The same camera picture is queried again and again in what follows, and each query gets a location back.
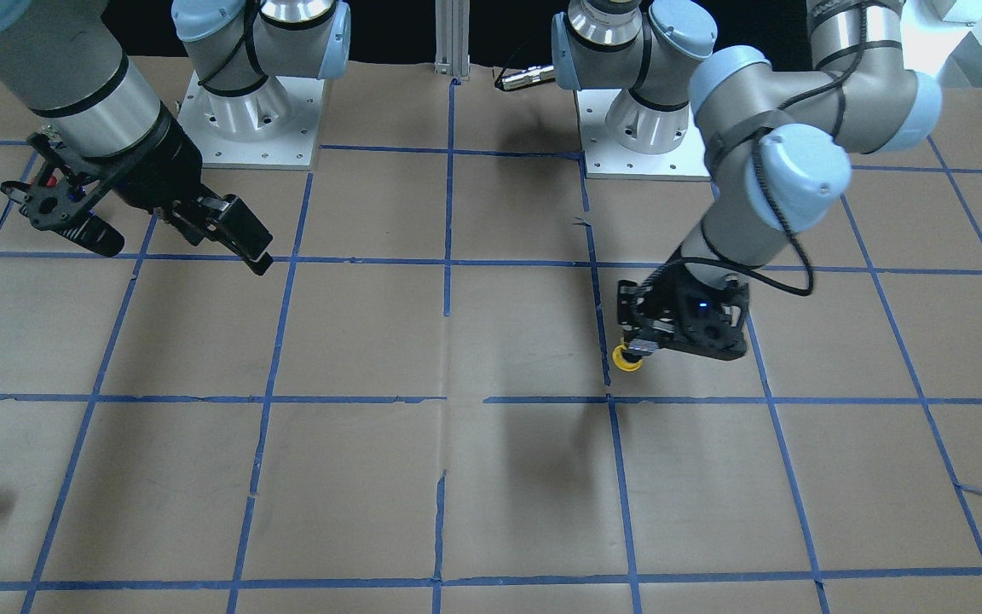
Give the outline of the yellow push button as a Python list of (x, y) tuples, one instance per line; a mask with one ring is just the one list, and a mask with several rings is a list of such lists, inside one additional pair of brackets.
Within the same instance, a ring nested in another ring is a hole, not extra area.
[(610, 352), (610, 361), (624, 373), (638, 372), (643, 366), (643, 357), (633, 354), (623, 340)]

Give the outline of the aluminium frame post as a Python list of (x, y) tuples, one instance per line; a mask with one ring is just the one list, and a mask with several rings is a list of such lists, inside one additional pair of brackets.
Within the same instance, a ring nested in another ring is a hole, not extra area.
[(434, 1), (434, 70), (456, 80), (468, 80), (471, 70), (469, 15), (471, 1)]

